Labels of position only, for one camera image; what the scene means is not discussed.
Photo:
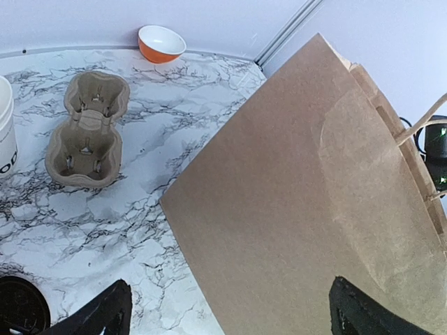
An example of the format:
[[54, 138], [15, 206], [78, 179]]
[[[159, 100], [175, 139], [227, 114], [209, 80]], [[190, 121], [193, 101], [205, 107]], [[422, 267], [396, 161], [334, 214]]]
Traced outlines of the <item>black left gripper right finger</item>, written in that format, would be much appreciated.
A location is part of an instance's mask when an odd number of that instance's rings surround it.
[[395, 315], [342, 276], [329, 292], [333, 334], [407, 335], [430, 333]]

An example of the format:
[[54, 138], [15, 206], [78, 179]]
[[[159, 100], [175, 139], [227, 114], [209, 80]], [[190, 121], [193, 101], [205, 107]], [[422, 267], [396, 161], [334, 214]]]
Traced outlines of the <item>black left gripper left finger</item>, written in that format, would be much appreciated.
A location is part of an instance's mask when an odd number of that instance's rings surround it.
[[73, 315], [46, 329], [41, 334], [128, 335], [131, 315], [131, 287], [124, 280], [119, 279]]

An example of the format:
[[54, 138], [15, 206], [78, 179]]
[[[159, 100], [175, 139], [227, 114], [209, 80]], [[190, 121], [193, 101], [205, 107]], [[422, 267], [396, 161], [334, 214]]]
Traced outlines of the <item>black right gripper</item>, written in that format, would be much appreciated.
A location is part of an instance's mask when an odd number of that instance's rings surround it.
[[436, 190], [436, 193], [425, 195], [424, 198], [442, 198], [446, 195], [446, 116], [430, 117], [412, 138]]

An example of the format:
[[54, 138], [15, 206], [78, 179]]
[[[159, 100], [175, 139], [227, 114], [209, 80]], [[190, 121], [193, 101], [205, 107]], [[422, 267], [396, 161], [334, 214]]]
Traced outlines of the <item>black plastic cup lid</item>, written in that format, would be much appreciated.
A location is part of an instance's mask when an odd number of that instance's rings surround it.
[[40, 334], [50, 321], [48, 303], [33, 283], [1, 277], [1, 334]]

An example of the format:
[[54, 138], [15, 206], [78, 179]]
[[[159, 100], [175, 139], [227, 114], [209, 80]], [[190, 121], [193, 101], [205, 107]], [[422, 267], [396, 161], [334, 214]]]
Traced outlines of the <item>brown paper takeout bag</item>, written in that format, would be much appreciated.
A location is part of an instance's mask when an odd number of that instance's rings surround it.
[[207, 143], [161, 207], [225, 334], [332, 334], [342, 276], [446, 333], [446, 215], [412, 135], [320, 34]]

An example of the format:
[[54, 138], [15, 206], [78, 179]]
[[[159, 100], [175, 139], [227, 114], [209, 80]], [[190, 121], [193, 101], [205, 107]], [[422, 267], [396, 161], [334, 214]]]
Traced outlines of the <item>brown cardboard cup carrier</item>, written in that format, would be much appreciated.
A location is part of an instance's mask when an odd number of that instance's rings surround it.
[[128, 110], [130, 87], [117, 75], [75, 75], [64, 95], [68, 118], [51, 134], [45, 167], [65, 186], [104, 188], [119, 175], [122, 137], [115, 122]]

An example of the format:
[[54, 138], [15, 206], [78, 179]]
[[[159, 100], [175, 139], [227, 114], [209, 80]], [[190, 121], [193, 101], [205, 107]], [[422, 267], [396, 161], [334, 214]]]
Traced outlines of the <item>white paper cups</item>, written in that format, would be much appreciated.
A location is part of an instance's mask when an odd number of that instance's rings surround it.
[[6, 178], [13, 171], [17, 162], [18, 148], [13, 121], [14, 98], [10, 82], [4, 77], [1, 80], [1, 132], [0, 132], [0, 174]]

